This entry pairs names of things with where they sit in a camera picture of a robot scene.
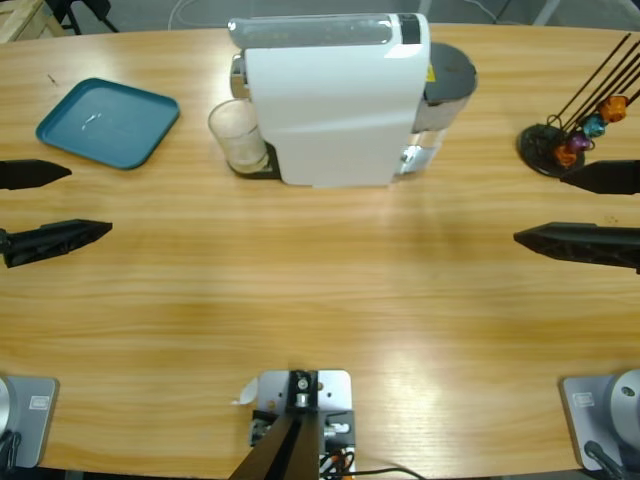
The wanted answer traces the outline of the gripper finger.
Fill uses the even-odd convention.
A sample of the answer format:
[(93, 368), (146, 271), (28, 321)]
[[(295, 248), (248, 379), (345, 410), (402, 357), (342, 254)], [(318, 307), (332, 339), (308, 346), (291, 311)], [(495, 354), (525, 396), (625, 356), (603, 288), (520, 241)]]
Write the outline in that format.
[(638, 228), (550, 222), (514, 233), (513, 239), (555, 260), (628, 268), (639, 273)]
[(639, 164), (639, 160), (596, 161), (566, 173), (560, 181), (596, 194), (635, 195)]
[(22, 266), (78, 250), (112, 230), (111, 222), (74, 219), (8, 233), (2, 230), (2, 257), (7, 268)]
[(1, 189), (39, 188), (71, 174), (72, 171), (70, 169), (45, 160), (2, 160)]

